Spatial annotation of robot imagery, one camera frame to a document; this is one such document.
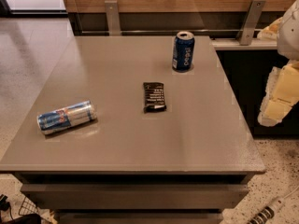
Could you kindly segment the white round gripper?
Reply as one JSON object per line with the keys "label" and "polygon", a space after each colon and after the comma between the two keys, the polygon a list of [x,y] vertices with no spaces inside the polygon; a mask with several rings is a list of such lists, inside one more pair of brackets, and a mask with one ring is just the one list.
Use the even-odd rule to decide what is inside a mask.
{"label": "white round gripper", "polygon": [[[299,60],[299,0],[282,18],[263,28],[257,38],[277,40],[278,53],[289,60]],[[279,124],[299,102],[299,62],[289,61],[282,68],[273,67],[265,87],[258,122],[265,127]]]}

